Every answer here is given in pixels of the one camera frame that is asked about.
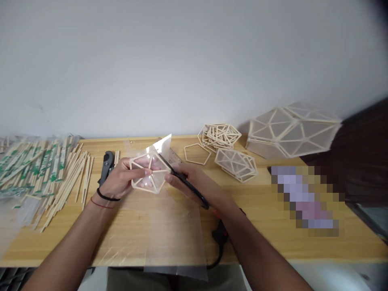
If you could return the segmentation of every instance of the large geodesic model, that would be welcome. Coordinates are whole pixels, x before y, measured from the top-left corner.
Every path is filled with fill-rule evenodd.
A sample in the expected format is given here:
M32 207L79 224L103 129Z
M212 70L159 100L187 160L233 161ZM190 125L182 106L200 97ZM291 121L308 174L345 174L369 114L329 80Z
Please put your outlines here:
M264 158L294 158L325 152L341 119L315 105L296 102L251 120L245 148Z

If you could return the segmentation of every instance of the scissors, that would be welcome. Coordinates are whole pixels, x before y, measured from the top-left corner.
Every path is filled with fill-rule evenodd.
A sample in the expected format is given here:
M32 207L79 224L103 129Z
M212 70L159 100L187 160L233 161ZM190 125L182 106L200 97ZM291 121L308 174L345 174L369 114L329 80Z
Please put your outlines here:
M209 203L207 200L202 196L201 192L199 192L192 184L190 184L189 181L186 180L186 178L179 174L174 168L165 160L165 158L162 157L161 154L158 153L158 156L162 159L162 161L171 169L171 173L178 177L179 180L181 180L198 198L202 201L202 207L205 208L206 210L209 209Z

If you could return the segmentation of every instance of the hand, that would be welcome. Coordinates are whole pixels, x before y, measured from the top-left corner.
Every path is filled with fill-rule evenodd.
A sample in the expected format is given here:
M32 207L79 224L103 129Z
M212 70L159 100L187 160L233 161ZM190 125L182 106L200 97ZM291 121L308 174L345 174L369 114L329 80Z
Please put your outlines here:
M233 203L233 199L228 193L226 193L216 182L214 182L208 175L202 172L201 169L194 165L180 163L173 168L183 176L187 177L189 181L203 197L209 202L209 204L216 210L225 206L228 203ZM202 205L201 200L194 194L184 183L179 180L178 177L168 174L165 177L167 183L180 190L186 197L192 199L198 204Z
M100 192L109 198L120 199L131 190L132 179L147 177L151 174L150 169L130 170L129 158L122 158L100 187Z

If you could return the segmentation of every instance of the black hair elastic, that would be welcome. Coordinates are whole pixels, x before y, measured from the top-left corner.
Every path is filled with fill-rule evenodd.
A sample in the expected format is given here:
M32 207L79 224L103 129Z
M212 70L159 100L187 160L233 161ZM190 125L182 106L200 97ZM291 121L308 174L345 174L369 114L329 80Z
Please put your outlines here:
M116 198L109 198L109 197L107 197L107 196L104 196L103 194L101 194L100 188L99 188L99 187L97 188L97 194L98 194L101 198L103 198L103 199L105 199L105 200L109 200L109 201L120 201L119 199L116 199Z

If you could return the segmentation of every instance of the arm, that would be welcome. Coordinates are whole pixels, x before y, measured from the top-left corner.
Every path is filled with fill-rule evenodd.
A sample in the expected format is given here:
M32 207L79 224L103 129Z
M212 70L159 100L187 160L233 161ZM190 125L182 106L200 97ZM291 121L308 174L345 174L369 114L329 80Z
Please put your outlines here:
M184 174L220 214L252 290L312 290L212 179L191 165L179 164L176 170ZM188 198L200 203L177 177L167 175L165 179Z
M103 195L121 198L131 189L131 180L152 173L149 169L129 170L129 158L123 158L100 187ZM77 290L92 261L97 242L111 220L117 202L97 193L89 201L69 232L47 256L23 287L23 291Z

